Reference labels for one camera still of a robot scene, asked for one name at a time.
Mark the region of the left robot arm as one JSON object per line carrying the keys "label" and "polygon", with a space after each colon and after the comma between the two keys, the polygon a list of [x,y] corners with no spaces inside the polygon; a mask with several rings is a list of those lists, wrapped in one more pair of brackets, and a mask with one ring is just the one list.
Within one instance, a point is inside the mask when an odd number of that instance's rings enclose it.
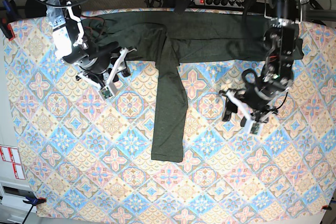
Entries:
{"label": "left robot arm", "polygon": [[[243,28],[249,38],[253,38],[247,25],[247,15],[256,0],[246,0],[242,16]],[[296,33],[296,25],[302,20],[302,0],[267,0],[264,17],[271,21],[265,31],[260,46],[266,51],[265,64],[258,76],[253,69],[245,70],[242,80],[243,89],[221,90],[219,95],[226,98],[222,120],[228,122],[231,115],[238,111],[244,117],[241,126],[249,132],[268,122],[272,114],[278,114],[278,107],[270,102],[287,92],[294,80],[292,65],[293,54],[302,52]]]}

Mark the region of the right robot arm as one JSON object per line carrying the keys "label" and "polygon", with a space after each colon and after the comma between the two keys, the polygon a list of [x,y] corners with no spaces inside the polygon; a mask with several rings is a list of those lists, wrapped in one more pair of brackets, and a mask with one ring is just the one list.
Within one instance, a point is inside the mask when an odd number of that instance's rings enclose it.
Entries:
{"label": "right robot arm", "polygon": [[100,17],[89,17],[90,21],[101,21],[100,30],[82,24],[79,0],[35,0],[46,6],[47,21],[52,27],[52,38],[56,57],[68,65],[77,65],[81,73],[77,78],[86,78],[103,87],[106,80],[119,80],[118,74],[130,76],[125,61],[129,49],[123,50],[118,42],[98,46],[98,38],[103,34],[106,21]]}

